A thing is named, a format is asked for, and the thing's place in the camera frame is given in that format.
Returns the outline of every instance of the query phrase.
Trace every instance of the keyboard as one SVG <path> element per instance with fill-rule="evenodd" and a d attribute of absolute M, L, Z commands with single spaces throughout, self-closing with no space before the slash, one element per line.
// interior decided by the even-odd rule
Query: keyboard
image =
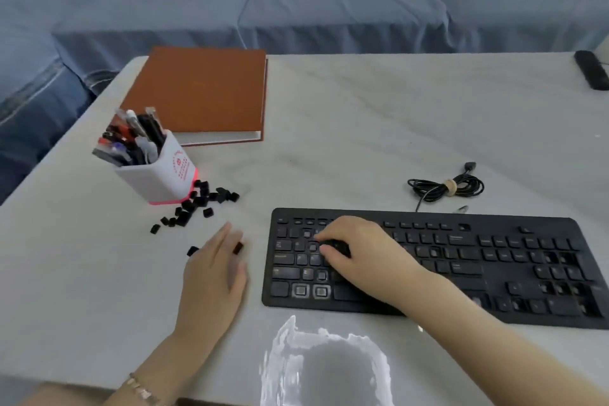
<path fill-rule="evenodd" d="M 609 329 L 609 291 L 571 218 L 275 209 L 264 271 L 269 307 L 401 315 L 333 270 L 314 234 L 341 215 L 380 225 L 431 272 L 505 323 Z"/>

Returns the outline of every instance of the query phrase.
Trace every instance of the marble tabletop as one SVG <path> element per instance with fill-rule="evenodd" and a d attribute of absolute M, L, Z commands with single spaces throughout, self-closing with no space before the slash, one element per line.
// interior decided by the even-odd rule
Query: marble tabletop
<path fill-rule="evenodd" d="M 271 56 L 263 142 L 188 148 L 241 194 L 182 228 L 91 156 L 133 59 L 0 208 L 0 373 L 115 388 L 171 332 L 186 251 L 230 220 L 250 286 L 189 396 L 261 406 L 488 405 L 401 317 L 264 307 L 275 207 L 414 210 L 409 178 L 477 162 L 478 198 L 428 212 L 571 217 L 609 277 L 609 94 L 568 53 Z M 609 331 L 514 326 L 609 385 Z"/>

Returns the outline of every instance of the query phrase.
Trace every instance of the keyboard cable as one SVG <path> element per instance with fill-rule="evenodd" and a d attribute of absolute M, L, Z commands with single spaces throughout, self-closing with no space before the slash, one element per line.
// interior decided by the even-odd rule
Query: keyboard cable
<path fill-rule="evenodd" d="M 484 191 L 484 183 L 471 174 L 475 168 L 475 162 L 468 162 L 465 164 L 465 171 L 462 174 L 457 175 L 455 178 L 448 179 L 444 183 L 419 180 L 416 178 L 408 180 L 408 185 L 410 185 L 415 194 L 420 198 L 416 205 L 415 212 L 418 212 L 423 201 L 436 202 L 444 196 L 472 198 L 481 194 Z"/>

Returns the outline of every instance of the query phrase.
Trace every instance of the pen holder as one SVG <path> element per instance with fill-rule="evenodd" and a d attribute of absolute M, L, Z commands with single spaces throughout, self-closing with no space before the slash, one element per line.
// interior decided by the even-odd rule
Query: pen holder
<path fill-rule="evenodd" d="M 115 172 L 149 204 L 179 204 L 188 199 L 199 171 L 175 139 L 166 131 L 161 154 L 152 164 L 115 167 Z"/>

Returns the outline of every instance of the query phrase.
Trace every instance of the sofa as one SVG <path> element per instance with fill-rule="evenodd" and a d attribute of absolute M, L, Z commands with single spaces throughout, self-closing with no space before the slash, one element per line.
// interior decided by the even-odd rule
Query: sofa
<path fill-rule="evenodd" d="M 0 0 L 0 203 L 154 45 L 270 54 L 593 49 L 609 0 Z"/>

